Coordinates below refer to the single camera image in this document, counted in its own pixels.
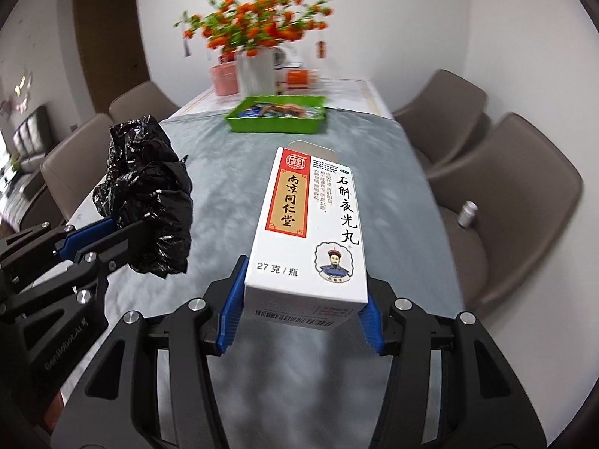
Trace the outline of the taupe chair near left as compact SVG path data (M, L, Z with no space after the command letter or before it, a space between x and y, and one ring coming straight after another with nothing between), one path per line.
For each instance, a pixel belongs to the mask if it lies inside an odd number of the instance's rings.
M40 170L65 220L106 174L113 126L107 114L96 114L45 158Z

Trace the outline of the green plastic tray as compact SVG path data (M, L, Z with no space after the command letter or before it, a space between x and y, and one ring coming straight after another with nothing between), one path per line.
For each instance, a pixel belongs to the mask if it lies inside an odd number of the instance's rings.
M224 120L237 133L315 134L326 119L320 95L250 95Z

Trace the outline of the taupe chair far left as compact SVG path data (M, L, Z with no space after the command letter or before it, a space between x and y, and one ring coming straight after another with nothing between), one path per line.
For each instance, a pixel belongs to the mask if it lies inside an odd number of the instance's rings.
M151 80L145 81L117 97L109 106L115 123L153 116L159 122L171 117L179 107Z

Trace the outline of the wooden door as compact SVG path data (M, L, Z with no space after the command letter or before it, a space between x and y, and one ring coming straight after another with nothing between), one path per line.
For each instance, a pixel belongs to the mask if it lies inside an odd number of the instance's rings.
M137 0L73 0L76 43L93 109L147 81Z

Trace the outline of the taupe chair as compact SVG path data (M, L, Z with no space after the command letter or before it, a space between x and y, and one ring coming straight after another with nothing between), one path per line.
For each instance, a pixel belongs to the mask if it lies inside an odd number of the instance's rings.
M179 107L151 80L145 81L117 97L109 106L115 123L153 116L159 122L171 117Z
M536 127L507 114L472 152L428 175L467 309L488 314L539 268L583 193L569 159ZM478 206L468 229L466 201Z
M483 89L440 69L410 103L393 113L393 118L428 174L458 157L483 116L486 103Z
M106 174L113 126L107 114L96 114L45 158L40 170L65 220Z

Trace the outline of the grey table cloth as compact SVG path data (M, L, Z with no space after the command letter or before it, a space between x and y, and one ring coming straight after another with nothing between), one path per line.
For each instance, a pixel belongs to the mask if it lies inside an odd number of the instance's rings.
M365 341L367 280L454 317L462 294L445 228L408 140L393 120L331 110L308 141L331 164L291 150L282 133L237 133L222 114L165 120L193 183L185 273L121 268L107 321L169 314L249 260L234 342L209 359L234 448L365 448L390 359Z

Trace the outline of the white flower vase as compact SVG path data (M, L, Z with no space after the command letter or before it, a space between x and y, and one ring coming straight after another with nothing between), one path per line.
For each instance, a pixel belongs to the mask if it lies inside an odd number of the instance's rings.
M273 49L258 48L256 56L241 51L235 57L238 90L241 95L275 95L275 54Z

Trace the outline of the black leather sofa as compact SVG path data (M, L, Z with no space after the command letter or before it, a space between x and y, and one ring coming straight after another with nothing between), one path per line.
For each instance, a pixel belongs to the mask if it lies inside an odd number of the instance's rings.
M63 221L42 175L42 165L55 148L49 115L37 107L14 131L16 159L1 168L1 220L15 232L42 223Z

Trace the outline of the taupe chair far right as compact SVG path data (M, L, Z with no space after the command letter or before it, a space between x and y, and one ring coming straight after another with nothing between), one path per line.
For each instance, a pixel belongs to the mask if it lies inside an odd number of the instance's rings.
M393 118L428 174L458 157L483 116L486 103L483 89L440 69L410 103L393 113Z

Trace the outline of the black plastic bag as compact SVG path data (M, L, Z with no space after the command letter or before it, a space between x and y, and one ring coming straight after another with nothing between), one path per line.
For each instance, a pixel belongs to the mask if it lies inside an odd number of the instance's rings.
M188 270L193 183L186 160L171 147L159 121L147 114L110 129L106 178L93 191L97 212L130 236L131 269L157 277Z

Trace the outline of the pink cup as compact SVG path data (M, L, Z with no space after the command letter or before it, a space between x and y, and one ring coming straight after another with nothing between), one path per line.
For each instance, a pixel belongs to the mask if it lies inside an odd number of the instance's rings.
M238 94L237 63L219 63L209 69L209 75L218 96Z

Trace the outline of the orange white box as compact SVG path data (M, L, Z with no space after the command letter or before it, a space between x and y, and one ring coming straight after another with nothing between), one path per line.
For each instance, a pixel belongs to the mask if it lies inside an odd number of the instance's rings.
M289 69L285 75L285 84L288 89L318 89L320 86L319 72L305 68Z

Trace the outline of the small silver white bottle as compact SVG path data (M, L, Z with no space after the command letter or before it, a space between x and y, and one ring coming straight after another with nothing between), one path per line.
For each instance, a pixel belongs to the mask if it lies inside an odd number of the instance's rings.
M457 218L457 224L464 229L472 226L477 218L478 206L472 201L466 201Z

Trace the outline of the white medicine box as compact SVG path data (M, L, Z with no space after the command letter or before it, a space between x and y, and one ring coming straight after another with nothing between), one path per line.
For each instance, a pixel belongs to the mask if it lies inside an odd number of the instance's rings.
M330 330L367 303L364 239L350 167L278 148L249 257L245 314Z

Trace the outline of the taupe chair near right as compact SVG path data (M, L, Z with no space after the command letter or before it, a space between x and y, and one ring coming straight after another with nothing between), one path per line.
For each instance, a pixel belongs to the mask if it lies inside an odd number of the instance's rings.
M536 127L507 114L472 152L428 175L467 309L488 314L539 268L583 193L569 159ZM468 229L466 201L478 206Z

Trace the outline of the orange artificial flowers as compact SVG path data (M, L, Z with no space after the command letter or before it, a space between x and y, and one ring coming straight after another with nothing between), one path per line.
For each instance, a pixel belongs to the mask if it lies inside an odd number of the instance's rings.
M261 50L297 42L307 33L326 30L335 0L205 0L210 13L185 11L174 23L185 44L203 37L221 63L240 56L256 57Z

